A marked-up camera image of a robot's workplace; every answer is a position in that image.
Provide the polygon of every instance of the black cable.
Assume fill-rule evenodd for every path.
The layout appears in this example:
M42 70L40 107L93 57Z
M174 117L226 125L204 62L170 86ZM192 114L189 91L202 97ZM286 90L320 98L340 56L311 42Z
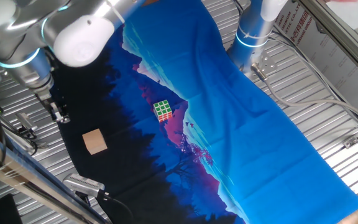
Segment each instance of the black cable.
M34 146L34 152L31 154L31 156L34 156L38 152L38 145L34 141L31 141L31 144Z
M244 10L238 0L233 0L233 1L240 7L240 9L241 9L242 11Z
M241 16L244 9L242 8L238 0L232 0L232 1L236 5L237 10L239 11L239 16Z
M3 126L4 128L6 128L9 132L11 132L12 134L15 134L16 136L19 136L19 137L22 138L22 139L26 139L26 140L34 140L34 139L37 139L37 136L36 136L36 135L34 135L32 138L30 138L30 137L25 137L25 136L21 135L19 132L17 132L16 130L13 130L13 129L11 129L10 127L6 126L5 124L2 124L2 126Z
M118 201L117 199L111 198L108 195L104 195L104 198L113 201L113 202L117 202L118 204L120 204L121 206L123 206L125 208L125 210L128 211L129 215L131 216L131 220L134 220L134 214L132 213L132 211L128 208L128 206L120 201Z

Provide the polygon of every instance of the cable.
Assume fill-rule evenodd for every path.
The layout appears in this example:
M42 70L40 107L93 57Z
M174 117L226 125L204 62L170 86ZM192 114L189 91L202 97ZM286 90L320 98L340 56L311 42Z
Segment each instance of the cable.
M34 156L38 152L38 145L34 141L31 141L31 143L34 146L34 152L31 154L31 156Z
M2 124L2 126L3 126L5 129L7 129L9 132L11 132L12 134L15 134L16 136L19 136L19 137L22 138L22 139L26 139L26 140L34 140L34 139L37 139L37 136L36 136L36 135L34 135L33 138L25 137L25 136L21 135L19 132L17 132L17 131L15 131L15 130L11 129L11 128L8 127L8 126L6 126L5 124Z
M239 3L238 0L232 0L232 2L236 5L237 10L239 11L239 16L241 16L242 12L243 12L243 8L241 6L241 4Z
M110 196L104 194L103 195L104 198L108 199L108 200L111 200L113 202L117 202L118 204L120 204L121 206L123 206L129 213L129 215L131 216L131 220L133 221L134 219L134 214L132 213L132 211L128 208L128 206L120 201L118 201L117 199L114 199L114 198L111 198Z
M285 104L287 106L309 106L309 105L320 104L320 103L333 103L333 104L344 106L344 107L348 108L349 110L353 111L354 113L358 114L357 108L355 108L345 102L339 101L339 100L312 100L312 101L306 101L306 102L302 102L302 103L291 103L291 102L285 101L283 98L279 97L277 95L277 93L273 90L273 88L270 85L270 82L268 80L265 80L265 84L266 84L267 88L270 90L270 92L272 93L272 95L274 97L276 97L276 99L278 101L282 102L283 104Z
M298 49L298 47L297 47L288 37L286 37L283 33L281 33L281 32L276 32L276 31L274 31L274 30L272 30L272 33L277 34L277 35L279 35L280 37L283 37L283 38L286 39L289 43L291 43L291 45L288 44L288 43L285 43L285 42L283 42L283 41L281 41L281 40L275 39L275 38L273 38L273 37L269 37L269 40L273 40L273 41L279 42L279 43L281 43L281 44L284 44L284 45L290 47L290 48L302 59L302 61L304 61L307 65L309 65L309 66L316 72L317 76L320 77L321 81L326 85L326 87L330 90L330 92L331 92L333 95L337 96L340 100L343 101L343 99L341 98L341 96L339 96L339 95L333 90L333 88L331 87L331 85L326 81L326 79L325 79L324 76L321 74L321 72L309 61L309 59L304 55L304 53L303 53L300 49ZM358 116L358 110L357 110L355 107L353 107L353 106L351 106L351 105L349 105L349 104L347 104L347 103L345 103L345 102L339 101L339 100L333 100L333 101L335 101L335 104L339 104L339 103L337 103L337 102L344 103L343 105L342 105L342 104L339 104L339 105L342 105L342 106L345 106L345 105L346 105L346 106L345 106L346 108L350 109L356 116Z

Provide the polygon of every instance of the black fabric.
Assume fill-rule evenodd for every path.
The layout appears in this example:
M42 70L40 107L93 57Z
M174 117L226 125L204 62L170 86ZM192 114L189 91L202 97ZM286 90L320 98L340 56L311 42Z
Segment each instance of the black fabric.
M170 190L171 183L165 181L171 173L165 172L165 166L154 164L157 157L145 156L151 151L154 135L132 127L135 121L121 106L119 97L107 99L115 86L105 81L106 74L121 76L107 65L109 58L110 50L105 49L91 65L80 69L60 65L55 76L71 118L59 127L79 174L103 183L112 198L132 210L134 223L234 223L234 214L191 217L194 208L179 204ZM98 128L108 150L91 156L82 135ZM129 213L118 203L98 202L114 224L130 222Z
M0 198L0 224L23 224L12 194Z

